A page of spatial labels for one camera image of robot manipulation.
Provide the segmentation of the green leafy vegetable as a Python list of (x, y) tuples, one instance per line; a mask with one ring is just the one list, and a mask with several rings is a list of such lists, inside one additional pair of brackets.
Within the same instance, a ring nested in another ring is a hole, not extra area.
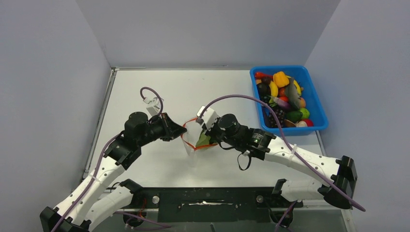
[(206, 149), (216, 146), (217, 144), (218, 143), (216, 141), (212, 140), (212, 138), (206, 134), (206, 130), (202, 130), (195, 144), (195, 147), (197, 149)]

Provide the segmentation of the clear zip bag orange zipper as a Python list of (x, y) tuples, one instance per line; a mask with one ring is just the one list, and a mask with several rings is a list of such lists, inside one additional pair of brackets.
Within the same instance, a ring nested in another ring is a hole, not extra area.
[(206, 149), (197, 149), (195, 147), (199, 135), (203, 130), (203, 128), (198, 123), (196, 123), (196, 119), (197, 117), (191, 118), (183, 124), (183, 127), (187, 129), (187, 132), (181, 135), (184, 148), (188, 155), (188, 162), (191, 167), (195, 167), (200, 158), (210, 154), (210, 151), (214, 147), (218, 146), (216, 145)]

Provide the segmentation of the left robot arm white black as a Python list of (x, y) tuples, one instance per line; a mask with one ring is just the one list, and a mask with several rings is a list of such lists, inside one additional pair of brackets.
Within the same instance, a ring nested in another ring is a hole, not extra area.
[(143, 112), (130, 114), (124, 130), (103, 147), (95, 169), (55, 207), (40, 214), (45, 232), (91, 232), (117, 210), (131, 204), (142, 187), (127, 179), (110, 194), (101, 195), (142, 154), (142, 147), (160, 139), (169, 142), (186, 133), (166, 113), (149, 118)]

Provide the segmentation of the purple grapes bunch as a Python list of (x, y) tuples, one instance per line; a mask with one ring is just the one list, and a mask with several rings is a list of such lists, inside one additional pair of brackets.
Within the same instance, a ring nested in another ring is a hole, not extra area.
[[(285, 127), (285, 111), (280, 108), (279, 106), (272, 107), (273, 112), (275, 113), (276, 117), (278, 118), (280, 126), (283, 128)], [(272, 113), (268, 115), (268, 122), (270, 128), (278, 128), (278, 124), (275, 120), (275, 117)]]

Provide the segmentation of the dark purple plum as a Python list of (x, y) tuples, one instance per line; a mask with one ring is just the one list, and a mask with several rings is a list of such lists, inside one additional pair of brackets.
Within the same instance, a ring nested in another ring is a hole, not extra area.
[(270, 96), (271, 95), (270, 86), (265, 83), (258, 83), (257, 90), (258, 90), (259, 96), (267, 96), (267, 95)]

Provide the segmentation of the red chili pepper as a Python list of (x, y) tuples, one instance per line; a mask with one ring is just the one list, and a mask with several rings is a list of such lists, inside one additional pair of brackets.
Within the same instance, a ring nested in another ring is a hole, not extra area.
[(263, 78), (270, 78), (272, 80), (273, 76), (269, 74), (265, 74), (263, 72), (255, 72), (254, 73), (255, 79), (263, 79)]

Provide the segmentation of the yellow banana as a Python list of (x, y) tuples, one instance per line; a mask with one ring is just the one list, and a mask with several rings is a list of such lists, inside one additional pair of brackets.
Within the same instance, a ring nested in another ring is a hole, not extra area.
[(269, 88), (270, 88), (271, 96), (272, 97), (277, 97), (278, 96), (278, 87), (277, 87), (277, 85), (275, 84), (274, 81), (271, 81), (269, 83)]

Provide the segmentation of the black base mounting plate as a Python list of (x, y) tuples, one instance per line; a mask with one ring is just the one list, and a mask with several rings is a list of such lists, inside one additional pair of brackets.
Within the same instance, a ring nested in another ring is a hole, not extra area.
[(273, 187), (148, 188), (133, 196), (125, 207), (158, 213), (158, 222), (270, 222), (291, 202)]

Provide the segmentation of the red tomato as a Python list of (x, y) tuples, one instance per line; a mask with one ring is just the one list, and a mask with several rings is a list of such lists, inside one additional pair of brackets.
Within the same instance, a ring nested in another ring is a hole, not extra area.
[(280, 89), (278, 90), (278, 96), (279, 96), (279, 97), (286, 97), (287, 95), (286, 95), (286, 93), (285, 93), (285, 90), (286, 90), (285, 87), (280, 88)]

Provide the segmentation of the green avocado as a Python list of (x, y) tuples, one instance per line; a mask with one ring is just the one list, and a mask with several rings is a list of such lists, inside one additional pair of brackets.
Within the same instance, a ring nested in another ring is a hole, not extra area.
[(300, 111), (291, 111), (285, 114), (285, 119), (292, 122), (297, 123), (302, 119), (303, 113)]

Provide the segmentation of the yellow bell pepper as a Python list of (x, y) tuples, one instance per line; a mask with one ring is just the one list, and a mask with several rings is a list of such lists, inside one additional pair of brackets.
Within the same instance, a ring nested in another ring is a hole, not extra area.
[(273, 81), (278, 88), (285, 87), (290, 83), (289, 78), (283, 71), (275, 73), (273, 75)]

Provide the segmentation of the grey fish toy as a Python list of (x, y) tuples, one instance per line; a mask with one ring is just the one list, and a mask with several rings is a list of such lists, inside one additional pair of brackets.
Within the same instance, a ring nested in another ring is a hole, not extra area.
[(298, 94), (296, 85), (294, 84), (294, 78), (289, 78), (290, 83), (285, 87), (285, 93), (288, 97), (288, 103), (294, 108), (295, 110), (300, 109), (300, 96)]

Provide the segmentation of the green apple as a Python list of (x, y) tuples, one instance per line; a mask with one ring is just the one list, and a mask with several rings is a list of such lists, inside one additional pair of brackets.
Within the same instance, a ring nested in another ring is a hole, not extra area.
[(310, 117), (310, 112), (306, 108), (300, 108), (299, 112), (302, 114), (301, 119), (309, 119)]

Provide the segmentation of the blue plastic bin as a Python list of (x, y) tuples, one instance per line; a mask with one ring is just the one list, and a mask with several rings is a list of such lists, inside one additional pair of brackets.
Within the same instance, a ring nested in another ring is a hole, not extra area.
[(308, 70), (299, 65), (257, 66), (250, 70), (261, 128), (274, 134), (306, 135), (328, 127)]

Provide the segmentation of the aluminium table edge rail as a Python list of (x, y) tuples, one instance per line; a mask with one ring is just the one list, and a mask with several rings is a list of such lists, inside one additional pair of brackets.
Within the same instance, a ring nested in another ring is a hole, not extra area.
[(112, 87), (113, 87), (113, 84), (114, 84), (114, 81), (115, 81), (116, 73), (117, 73), (117, 67), (112, 67), (111, 72), (110, 72), (110, 77), (108, 79), (108, 84), (107, 84), (107, 87), (106, 87), (106, 90), (105, 90), (105, 93), (104, 93), (104, 99), (103, 99), (103, 102), (102, 102), (103, 104), (102, 104), (102, 107), (101, 107), (101, 110), (100, 110), (100, 113), (99, 113), (99, 116), (98, 116), (97, 127), (96, 127), (95, 133), (93, 135), (91, 148), (89, 150), (87, 162), (85, 164), (85, 169), (84, 169), (84, 172), (83, 172), (82, 180), (84, 180), (87, 177), (87, 175), (89, 174), (90, 169), (91, 169), (91, 164), (92, 164), (94, 152), (95, 152), (95, 149), (96, 149), (96, 144), (97, 144), (98, 137), (99, 137), (99, 134), (100, 134), (100, 131), (101, 131), (103, 118), (104, 118), (106, 108), (107, 108), (107, 105), (108, 105), (108, 102), (109, 102), (109, 97), (111, 95), (111, 91), (112, 91)]

